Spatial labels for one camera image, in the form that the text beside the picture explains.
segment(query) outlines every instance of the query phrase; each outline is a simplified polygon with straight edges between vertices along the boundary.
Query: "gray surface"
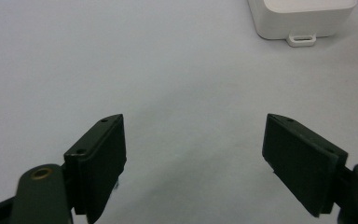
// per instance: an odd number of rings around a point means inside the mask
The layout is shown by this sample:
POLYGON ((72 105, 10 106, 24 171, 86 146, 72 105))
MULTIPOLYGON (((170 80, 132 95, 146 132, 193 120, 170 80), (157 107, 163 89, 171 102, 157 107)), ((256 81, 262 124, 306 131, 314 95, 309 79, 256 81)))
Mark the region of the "gray surface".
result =
POLYGON ((292 49, 256 34, 245 0, 0 1, 0 201, 117 113, 129 160, 99 223, 336 223, 261 148, 277 113, 358 163, 358 6, 292 49))

